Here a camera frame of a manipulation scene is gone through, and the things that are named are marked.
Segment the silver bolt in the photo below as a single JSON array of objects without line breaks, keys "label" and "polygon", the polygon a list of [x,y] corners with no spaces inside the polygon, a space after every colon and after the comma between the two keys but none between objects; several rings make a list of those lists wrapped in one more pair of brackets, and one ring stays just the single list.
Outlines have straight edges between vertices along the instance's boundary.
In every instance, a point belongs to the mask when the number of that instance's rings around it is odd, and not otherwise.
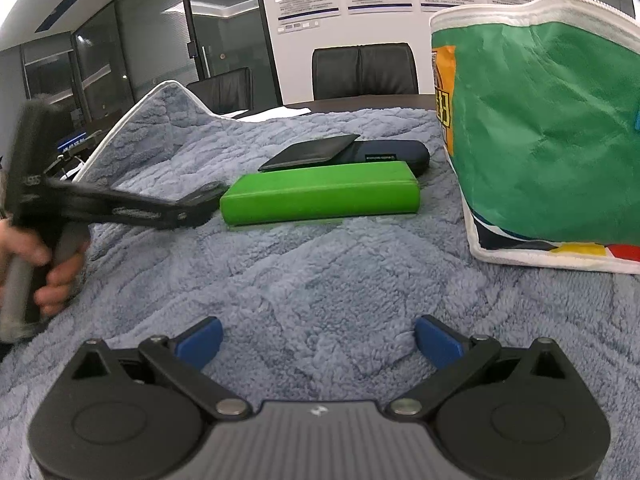
[{"label": "silver bolt", "polygon": [[242,415],[247,409],[248,405],[242,399],[222,399],[216,404],[220,415]]},{"label": "silver bolt", "polygon": [[391,411],[396,415],[416,415],[422,409],[418,400],[403,398],[396,399],[391,403]]}]

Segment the finger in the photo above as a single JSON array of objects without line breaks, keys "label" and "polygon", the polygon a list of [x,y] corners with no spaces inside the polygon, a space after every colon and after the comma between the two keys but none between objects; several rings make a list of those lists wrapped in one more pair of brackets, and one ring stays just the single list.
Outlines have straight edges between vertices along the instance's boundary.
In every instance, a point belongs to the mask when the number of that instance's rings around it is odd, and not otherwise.
[{"label": "finger", "polygon": [[56,316],[57,314],[60,314],[60,312],[62,312],[64,309],[65,309],[64,303],[45,305],[42,307],[42,313],[45,316],[51,317],[51,316]]},{"label": "finger", "polygon": [[47,274],[47,285],[58,286],[71,283],[76,278],[83,265],[84,255],[74,254],[74,256],[69,258],[66,262],[63,262],[57,267],[51,269],[49,274]]},{"label": "finger", "polygon": [[69,285],[47,285],[36,290],[36,293],[33,295],[33,299],[40,306],[64,303],[66,298],[69,297],[70,291],[71,287]]},{"label": "finger", "polygon": [[4,232],[0,234],[0,243],[6,252],[17,254],[38,267],[51,259],[51,251],[34,231],[16,229],[8,224],[4,224],[1,229]]}]

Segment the orange label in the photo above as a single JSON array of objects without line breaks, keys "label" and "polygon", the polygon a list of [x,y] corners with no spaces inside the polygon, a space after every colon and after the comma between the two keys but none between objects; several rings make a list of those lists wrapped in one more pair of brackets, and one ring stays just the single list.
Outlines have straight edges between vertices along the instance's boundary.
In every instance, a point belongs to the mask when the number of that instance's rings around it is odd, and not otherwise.
[{"label": "orange label", "polygon": [[456,47],[445,45],[431,51],[436,87],[436,115],[442,125],[442,139],[453,155],[453,85],[456,81]]}]

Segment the blue gripper pad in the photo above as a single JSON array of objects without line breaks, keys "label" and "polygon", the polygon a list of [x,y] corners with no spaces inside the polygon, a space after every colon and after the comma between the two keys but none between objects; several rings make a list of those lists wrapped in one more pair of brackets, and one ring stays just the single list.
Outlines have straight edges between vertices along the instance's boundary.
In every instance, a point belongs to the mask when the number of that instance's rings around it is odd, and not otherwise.
[{"label": "blue gripper pad", "polygon": [[468,349],[468,341],[433,316],[422,316],[415,322],[418,350],[438,370],[460,359]]},{"label": "blue gripper pad", "polygon": [[222,339],[222,323],[210,316],[172,339],[172,347],[178,359],[202,370],[220,350]]}]

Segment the gray handle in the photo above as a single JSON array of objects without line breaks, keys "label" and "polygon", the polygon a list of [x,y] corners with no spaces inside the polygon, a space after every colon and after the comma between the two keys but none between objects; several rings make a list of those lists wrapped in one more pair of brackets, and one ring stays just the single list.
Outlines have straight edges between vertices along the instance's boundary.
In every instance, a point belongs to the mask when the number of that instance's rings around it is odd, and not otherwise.
[{"label": "gray handle", "polygon": [[87,224],[70,222],[55,244],[52,264],[35,268],[18,256],[11,257],[0,308],[0,342],[16,343],[44,329],[46,319],[40,317],[33,294],[46,283],[49,269],[67,261],[89,237]]}]

